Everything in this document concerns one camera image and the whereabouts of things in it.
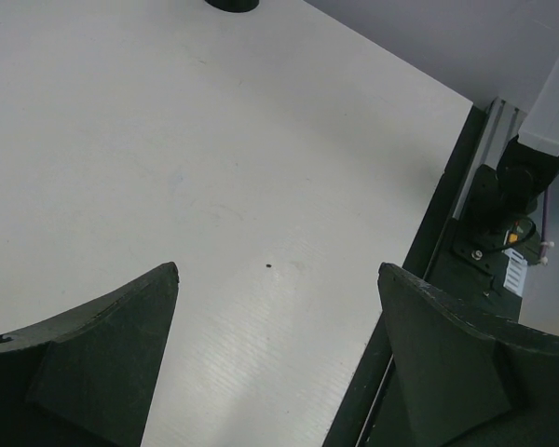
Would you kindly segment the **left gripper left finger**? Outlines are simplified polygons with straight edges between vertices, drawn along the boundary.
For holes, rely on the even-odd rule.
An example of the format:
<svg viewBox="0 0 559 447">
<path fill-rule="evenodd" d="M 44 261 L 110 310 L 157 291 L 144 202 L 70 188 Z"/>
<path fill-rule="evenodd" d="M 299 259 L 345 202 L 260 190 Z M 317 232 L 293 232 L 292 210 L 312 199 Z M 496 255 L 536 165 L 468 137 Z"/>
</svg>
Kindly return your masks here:
<svg viewBox="0 0 559 447">
<path fill-rule="evenodd" d="M 0 446 L 141 445 L 179 286 L 164 263 L 0 334 Z"/>
</svg>

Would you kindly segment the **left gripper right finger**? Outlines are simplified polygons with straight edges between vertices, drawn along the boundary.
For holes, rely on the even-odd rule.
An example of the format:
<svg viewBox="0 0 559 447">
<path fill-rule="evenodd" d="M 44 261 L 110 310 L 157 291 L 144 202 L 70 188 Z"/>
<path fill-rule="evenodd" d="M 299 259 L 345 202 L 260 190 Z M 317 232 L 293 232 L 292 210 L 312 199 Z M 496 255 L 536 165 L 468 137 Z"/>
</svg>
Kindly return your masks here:
<svg viewBox="0 0 559 447">
<path fill-rule="evenodd" d="M 418 446 L 559 446 L 559 336 L 452 297 L 396 264 L 378 272 Z"/>
</svg>

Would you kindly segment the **black phone stand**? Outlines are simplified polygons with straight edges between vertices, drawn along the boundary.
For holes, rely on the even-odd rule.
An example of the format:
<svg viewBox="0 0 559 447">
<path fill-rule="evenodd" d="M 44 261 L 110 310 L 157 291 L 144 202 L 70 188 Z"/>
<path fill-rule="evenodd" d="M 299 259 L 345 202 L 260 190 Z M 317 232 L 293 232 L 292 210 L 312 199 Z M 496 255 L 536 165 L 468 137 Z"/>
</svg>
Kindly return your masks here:
<svg viewBox="0 0 559 447">
<path fill-rule="evenodd" d="M 229 13 L 247 13 L 256 9 L 259 0 L 206 0 L 206 3 L 212 7 Z"/>
</svg>

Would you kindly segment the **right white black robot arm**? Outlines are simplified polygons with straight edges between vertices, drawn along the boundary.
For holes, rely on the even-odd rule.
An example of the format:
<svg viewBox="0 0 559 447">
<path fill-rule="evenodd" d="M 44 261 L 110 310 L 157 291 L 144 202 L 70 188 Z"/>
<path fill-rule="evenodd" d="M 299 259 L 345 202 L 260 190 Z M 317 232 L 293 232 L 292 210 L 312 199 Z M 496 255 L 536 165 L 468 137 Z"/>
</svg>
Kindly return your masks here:
<svg viewBox="0 0 559 447">
<path fill-rule="evenodd" d="M 478 234 L 502 231 L 533 212 L 559 175 L 559 57 L 522 124 L 495 157 L 493 167 L 477 168 L 463 215 Z"/>
</svg>

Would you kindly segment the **right orange connector board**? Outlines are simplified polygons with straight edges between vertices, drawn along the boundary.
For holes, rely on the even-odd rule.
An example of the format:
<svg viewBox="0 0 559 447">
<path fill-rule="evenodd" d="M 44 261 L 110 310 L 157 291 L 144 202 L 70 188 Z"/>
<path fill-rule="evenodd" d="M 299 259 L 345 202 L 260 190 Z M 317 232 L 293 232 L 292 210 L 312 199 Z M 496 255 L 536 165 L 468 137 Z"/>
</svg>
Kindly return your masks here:
<svg viewBox="0 0 559 447">
<path fill-rule="evenodd" d="M 513 249 L 526 243 L 537 232 L 536 223 L 529 217 L 515 221 L 506 236 L 502 250 Z"/>
</svg>

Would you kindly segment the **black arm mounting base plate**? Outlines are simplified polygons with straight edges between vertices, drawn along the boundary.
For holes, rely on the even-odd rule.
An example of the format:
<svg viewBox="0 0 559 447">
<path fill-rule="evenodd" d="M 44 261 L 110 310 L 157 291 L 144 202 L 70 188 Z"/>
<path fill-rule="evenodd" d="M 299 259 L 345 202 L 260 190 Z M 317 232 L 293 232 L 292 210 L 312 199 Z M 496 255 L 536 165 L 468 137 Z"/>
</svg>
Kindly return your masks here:
<svg viewBox="0 0 559 447">
<path fill-rule="evenodd" d="M 460 236 L 460 220 L 453 217 L 453 212 L 487 110 L 471 108 L 402 267 L 455 297 L 466 298 L 501 316 L 518 318 L 521 299 L 503 287 L 507 256 L 492 254 L 489 264 L 494 270 L 485 273 L 469 254 L 454 251 L 455 241 Z M 405 382 L 392 352 L 386 319 L 381 317 L 324 445 L 416 445 L 403 394 Z"/>
</svg>

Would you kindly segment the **aluminium front rail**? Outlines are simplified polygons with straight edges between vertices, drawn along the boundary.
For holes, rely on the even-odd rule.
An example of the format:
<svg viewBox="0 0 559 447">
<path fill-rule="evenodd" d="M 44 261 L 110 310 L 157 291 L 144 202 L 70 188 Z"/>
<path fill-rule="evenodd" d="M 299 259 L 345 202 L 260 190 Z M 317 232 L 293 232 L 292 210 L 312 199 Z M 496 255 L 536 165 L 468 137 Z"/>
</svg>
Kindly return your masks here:
<svg viewBox="0 0 559 447">
<path fill-rule="evenodd" d="M 453 212 L 454 218 L 461 219 L 475 171 L 483 164 L 493 169 L 497 167 L 508 141 L 517 135 L 525 117 L 525 112 L 500 97 L 491 102 Z"/>
</svg>

